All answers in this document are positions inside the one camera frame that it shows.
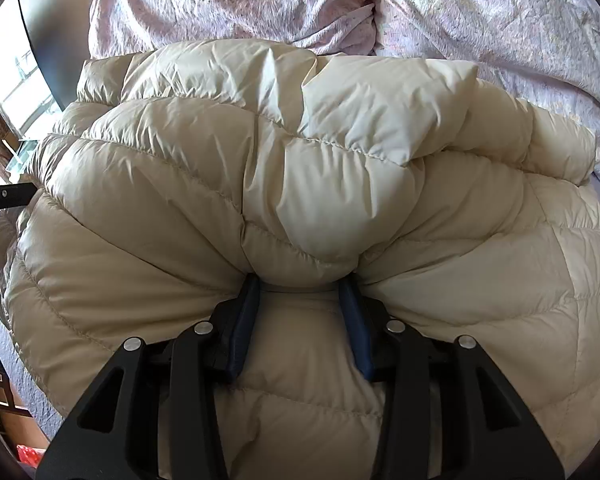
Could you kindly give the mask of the beige puffer down jacket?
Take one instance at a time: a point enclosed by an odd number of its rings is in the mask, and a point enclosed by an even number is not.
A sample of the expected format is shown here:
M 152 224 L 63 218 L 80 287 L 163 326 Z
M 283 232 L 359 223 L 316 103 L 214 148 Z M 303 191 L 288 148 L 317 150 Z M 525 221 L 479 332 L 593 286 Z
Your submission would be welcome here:
M 426 337 L 470 335 L 564 478 L 600 448 L 594 134 L 467 62 L 182 42 L 84 65 L 0 210 L 0 320 L 64 416 L 126 338 L 260 306 L 215 390 L 224 479 L 375 479 L 385 389 L 338 283 Z

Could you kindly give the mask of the red patterned item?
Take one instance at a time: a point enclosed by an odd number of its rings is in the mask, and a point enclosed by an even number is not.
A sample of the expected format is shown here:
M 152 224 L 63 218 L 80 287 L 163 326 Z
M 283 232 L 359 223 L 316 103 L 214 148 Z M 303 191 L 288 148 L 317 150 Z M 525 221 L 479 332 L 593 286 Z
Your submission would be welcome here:
M 34 448 L 25 444 L 17 444 L 17 458 L 19 463 L 33 469 L 38 468 L 45 454 L 45 448 Z

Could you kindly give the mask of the pink floral duvet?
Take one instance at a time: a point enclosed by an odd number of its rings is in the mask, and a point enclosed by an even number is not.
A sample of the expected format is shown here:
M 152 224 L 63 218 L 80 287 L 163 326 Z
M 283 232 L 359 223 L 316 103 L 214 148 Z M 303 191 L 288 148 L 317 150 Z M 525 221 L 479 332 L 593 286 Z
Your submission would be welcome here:
M 475 62 L 482 79 L 589 128 L 600 179 L 600 9 L 591 0 L 93 0 L 93 58 L 261 38 L 318 54 Z

